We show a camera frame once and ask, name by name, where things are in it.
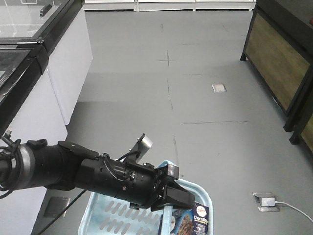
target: metal plate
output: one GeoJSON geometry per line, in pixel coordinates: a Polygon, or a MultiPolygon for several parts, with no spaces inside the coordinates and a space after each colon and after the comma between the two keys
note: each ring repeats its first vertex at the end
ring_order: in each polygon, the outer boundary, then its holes
{"type": "Polygon", "coordinates": [[[226,87],[223,83],[212,84],[212,88],[214,92],[226,92],[226,87]]]}
{"type": "Polygon", "coordinates": [[[44,217],[55,218],[69,205],[70,198],[68,197],[51,197],[47,208],[45,209],[44,217]]]}
{"type": "Polygon", "coordinates": [[[252,195],[255,198],[255,202],[256,202],[260,212],[279,212],[280,211],[278,206],[275,206],[275,207],[261,207],[261,205],[260,205],[258,197],[261,197],[261,196],[273,196],[273,197],[277,198],[276,195],[274,195],[272,192],[253,192],[252,195]]]}

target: gray floor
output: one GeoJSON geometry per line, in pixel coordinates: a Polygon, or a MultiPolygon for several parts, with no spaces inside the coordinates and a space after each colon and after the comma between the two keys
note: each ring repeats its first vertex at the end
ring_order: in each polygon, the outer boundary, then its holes
{"type": "MultiPolygon", "coordinates": [[[[252,197],[272,191],[313,216],[312,165],[289,143],[254,70],[239,61],[251,15],[87,12],[94,60],[68,140],[117,158],[146,133],[154,146],[143,162],[171,160],[181,178],[205,188],[217,235],[312,234],[301,214],[260,213],[252,197]],[[227,92],[214,93],[213,83],[227,92]]],[[[46,234],[77,233],[87,199],[46,234]]]]}

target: white shelf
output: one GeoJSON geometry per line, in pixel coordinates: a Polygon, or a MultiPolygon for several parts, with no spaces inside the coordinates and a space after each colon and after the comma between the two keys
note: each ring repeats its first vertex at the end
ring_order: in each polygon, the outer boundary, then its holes
{"type": "Polygon", "coordinates": [[[85,0],[85,10],[251,10],[256,0],[85,0]]]}
{"type": "Polygon", "coordinates": [[[138,2],[139,3],[195,3],[196,0],[138,0],[138,2]]]}

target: cabinet leg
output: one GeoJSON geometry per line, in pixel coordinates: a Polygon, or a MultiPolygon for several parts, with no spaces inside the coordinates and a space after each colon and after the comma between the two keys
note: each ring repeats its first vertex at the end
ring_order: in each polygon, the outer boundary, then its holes
{"type": "Polygon", "coordinates": [[[240,57],[241,61],[246,61],[246,54],[243,52],[240,57]]]}
{"type": "Polygon", "coordinates": [[[300,144],[300,139],[299,139],[298,135],[296,135],[296,134],[293,134],[291,136],[291,138],[289,139],[289,141],[291,144],[300,144]]]}
{"type": "Polygon", "coordinates": [[[289,132],[289,131],[293,131],[293,122],[287,120],[287,122],[284,125],[284,130],[289,132]]]}

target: basket slot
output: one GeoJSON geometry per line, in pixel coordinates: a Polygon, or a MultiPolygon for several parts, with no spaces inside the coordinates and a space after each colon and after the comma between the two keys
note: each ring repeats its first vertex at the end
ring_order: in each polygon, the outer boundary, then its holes
{"type": "Polygon", "coordinates": [[[114,233],[115,233],[115,234],[118,233],[118,231],[122,228],[123,224],[124,224],[123,221],[120,221],[120,222],[117,224],[116,228],[114,229],[114,233]]]}
{"type": "Polygon", "coordinates": [[[122,207],[122,209],[119,211],[118,216],[121,216],[124,211],[127,209],[127,205],[124,204],[124,206],[122,207]]]}
{"type": "Polygon", "coordinates": [[[148,235],[150,234],[150,229],[146,229],[146,231],[143,233],[143,235],[148,235]]]}
{"type": "Polygon", "coordinates": [[[120,206],[121,206],[121,204],[117,203],[116,206],[114,207],[114,209],[112,210],[112,214],[115,214],[120,206]]]}
{"type": "Polygon", "coordinates": [[[116,219],[114,219],[112,223],[108,226],[107,231],[108,232],[111,231],[115,224],[116,224],[116,219]]]}
{"type": "Polygon", "coordinates": [[[140,227],[140,229],[137,231],[136,235],[141,235],[142,232],[143,232],[143,228],[140,227]]]}
{"type": "Polygon", "coordinates": [[[149,223],[151,217],[152,217],[152,213],[150,212],[150,213],[148,214],[147,218],[145,219],[145,223],[146,223],[146,224],[149,223]]]}
{"type": "Polygon", "coordinates": [[[158,214],[156,214],[154,216],[154,218],[150,220],[150,223],[153,224],[153,225],[159,224],[159,222],[160,222],[160,220],[159,220],[158,214]]]}
{"type": "Polygon", "coordinates": [[[145,217],[145,215],[146,215],[146,211],[145,210],[142,210],[142,213],[141,213],[141,215],[139,216],[139,218],[138,218],[138,221],[139,222],[141,222],[142,220],[143,220],[143,218],[145,217]]]}
{"type": "Polygon", "coordinates": [[[107,218],[103,221],[103,223],[100,225],[99,229],[103,230],[104,227],[107,225],[107,223],[108,223],[109,221],[110,221],[110,218],[107,217],[107,218]]]}
{"type": "Polygon", "coordinates": [[[125,225],[125,228],[124,228],[123,231],[121,232],[121,235],[125,235],[125,233],[127,232],[127,230],[129,229],[130,226],[131,226],[131,224],[130,224],[130,223],[127,223],[127,224],[125,225]]]}
{"type": "Polygon", "coordinates": [[[132,216],[132,220],[135,220],[137,218],[137,215],[139,214],[139,210],[137,210],[133,216],[132,216]]]}
{"type": "Polygon", "coordinates": [[[132,212],[133,212],[133,209],[129,208],[127,213],[126,213],[126,215],[125,215],[125,217],[128,218],[131,215],[132,212]]]}
{"type": "Polygon", "coordinates": [[[108,206],[105,208],[105,212],[108,212],[110,209],[111,209],[111,207],[113,206],[113,204],[114,204],[114,201],[110,201],[110,203],[108,204],[108,206]]]}

